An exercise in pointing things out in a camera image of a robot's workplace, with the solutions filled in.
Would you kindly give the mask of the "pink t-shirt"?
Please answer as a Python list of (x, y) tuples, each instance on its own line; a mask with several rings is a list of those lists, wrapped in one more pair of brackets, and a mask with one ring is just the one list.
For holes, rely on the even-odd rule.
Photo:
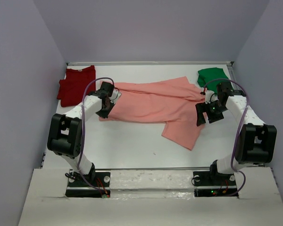
[(164, 123), (162, 136), (192, 150), (203, 126), (197, 126), (200, 89), (180, 77), (152, 83), (118, 82), (121, 97), (107, 121)]

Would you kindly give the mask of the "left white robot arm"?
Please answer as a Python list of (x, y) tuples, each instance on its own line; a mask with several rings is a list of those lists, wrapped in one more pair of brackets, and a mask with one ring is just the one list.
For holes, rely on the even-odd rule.
[(96, 178), (94, 164), (83, 153), (86, 122), (93, 115), (108, 118), (121, 97), (112, 79), (109, 79), (110, 82), (103, 81), (98, 90), (87, 92), (99, 80), (101, 78), (87, 85), (82, 101), (77, 106), (65, 114), (56, 113), (52, 116), (47, 141), (47, 149), (66, 160), (84, 186), (92, 185)]

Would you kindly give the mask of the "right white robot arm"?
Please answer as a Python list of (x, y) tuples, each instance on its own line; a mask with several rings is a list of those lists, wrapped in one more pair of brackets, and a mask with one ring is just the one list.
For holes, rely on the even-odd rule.
[(222, 120), (223, 113), (230, 111), (238, 129), (232, 153), (210, 165), (208, 180), (214, 185), (245, 167), (270, 163), (277, 135), (276, 127), (266, 124), (250, 107), (244, 89), (234, 89), (231, 80), (220, 79), (216, 90), (203, 88), (205, 101), (196, 104), (197, 126)]

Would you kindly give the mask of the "red folded t-shirt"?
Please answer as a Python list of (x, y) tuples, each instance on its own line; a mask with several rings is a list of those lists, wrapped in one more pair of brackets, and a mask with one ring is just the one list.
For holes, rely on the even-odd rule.
[(93, 65), (83, 69), (66, 69), (66, 77), (59, 81), (57, 100), (61, 107), (70, 107), (79, 104), (87, 85), (96, 79), (96, 70)]

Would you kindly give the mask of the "green t-shirt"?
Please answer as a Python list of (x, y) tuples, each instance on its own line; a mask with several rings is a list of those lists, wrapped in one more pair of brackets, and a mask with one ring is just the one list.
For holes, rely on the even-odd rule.
[[(228, 77), (226, 76), (222, 68), (214, 67), (214, 68), (206, 68), (198, 71), (197, 83), (202, 88), (205, 86), (205, 84), (215, 79), (228, 79)], [(214, 81), (209, 83), (206, 86), (206, 89), (217, 93), (216, 86), (218, 85), (219, 82), (220, 81)]]

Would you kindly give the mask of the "white cardboard front cover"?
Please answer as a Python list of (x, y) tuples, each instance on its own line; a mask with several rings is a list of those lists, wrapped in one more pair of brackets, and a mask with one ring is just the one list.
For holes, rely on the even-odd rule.
[(246, 168), (238, 197), (195, 197), (190, 170), (113, 170), (109, 198), (68, 198), (65, 172), (34, 170), (21, 226), (283, 226), (269, 168)]

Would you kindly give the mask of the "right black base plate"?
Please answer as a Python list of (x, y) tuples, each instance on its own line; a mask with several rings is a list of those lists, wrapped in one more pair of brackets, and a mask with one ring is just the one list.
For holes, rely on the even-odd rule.
[(233, 174), (212, 176), (210, 171), (194, 171), (191, 179), (194, 197), (237, 196), (238, 190)]

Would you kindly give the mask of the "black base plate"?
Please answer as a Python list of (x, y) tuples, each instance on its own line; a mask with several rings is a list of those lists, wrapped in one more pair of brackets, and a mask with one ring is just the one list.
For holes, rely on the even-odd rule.
[(194, 197), (237, 196), (238, 190), (233, 174), (212, 176), (210, 171), (194, 171), (191, 179)]
[(80, 174), (70, 170), (65, 173), (67, 178), (66, 197), (69, 198), (109, 198), (110, 179), (109, 171), (96, 171), (95, 179), (89, 182), (89, 186)]

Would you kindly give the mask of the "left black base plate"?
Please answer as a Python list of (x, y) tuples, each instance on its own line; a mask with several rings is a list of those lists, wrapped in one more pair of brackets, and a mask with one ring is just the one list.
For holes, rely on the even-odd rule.
[(89, 186), (80, 174), (70, 170), (65, 173), (67, 178), (66, 197), (69, 198), (109, 198), (110, 179), (109, 171), (96, 171), (95, 179), (89, 182)]

